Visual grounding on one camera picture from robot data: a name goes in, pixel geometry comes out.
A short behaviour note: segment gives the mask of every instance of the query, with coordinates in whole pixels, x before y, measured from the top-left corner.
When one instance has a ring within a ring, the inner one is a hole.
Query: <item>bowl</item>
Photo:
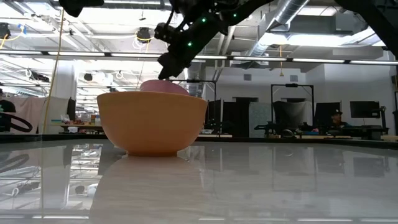
[[[193,96],[148,91],[105,93],[97,101],[106,136],[132,156],[176,156],[198,137],[207,107]]]
[[[181,86],[165,80],[149,80],[141,84],[141,91],[155,91],[163,93],[176,93],[189,96],[187,90]]]

